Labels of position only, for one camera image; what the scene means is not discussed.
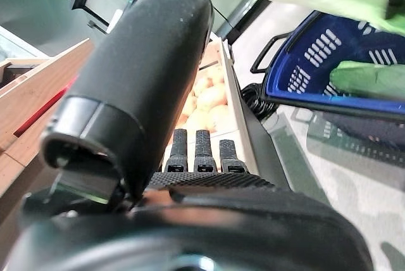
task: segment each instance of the red stripe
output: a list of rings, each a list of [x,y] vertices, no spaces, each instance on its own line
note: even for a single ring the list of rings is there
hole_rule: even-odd
[[[15,132],[14,136],[20,137],[26,130],[28,130],[31,125],[33,125],[43,114],[46,113],[48,109],[52,107],[62,96],[65,92],[72,86],[76,77],[70,81],[62,90],[60,90],[55,96],[53,96],[44,106],[42,106],[39,110],[37,110],[26,122],[22,124]]]

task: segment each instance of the green vegetable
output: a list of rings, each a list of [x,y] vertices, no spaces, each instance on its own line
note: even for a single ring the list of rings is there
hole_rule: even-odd
[[[353,96],[405,101],[405,65],[343,61],[330,73],[330,81]]]

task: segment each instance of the rubber grip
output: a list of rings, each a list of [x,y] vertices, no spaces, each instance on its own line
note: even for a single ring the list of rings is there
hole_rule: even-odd
[[[139,197],[159,167],[212,23],[210,0],[134,5],[90,57],[47,127],[46,163],[57,168],[101,158]]]

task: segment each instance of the produce display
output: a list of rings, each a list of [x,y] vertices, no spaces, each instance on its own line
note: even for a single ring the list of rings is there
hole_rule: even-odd
[[[184,104],[176,129],[186,129],[189,135],[197,130],[209,130],[211,133],[226,130],[229,124],[227,104],[222,66],[201,70]]]

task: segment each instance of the blue shopping basket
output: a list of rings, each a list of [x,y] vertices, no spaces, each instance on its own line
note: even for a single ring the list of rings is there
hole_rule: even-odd
[[[345,60],[405,64],[405,37],[315,11],[289,34],[267,68],[262,96],[315,110],[404,120],[405,102],[355,98],[335,88],[330,72]]]

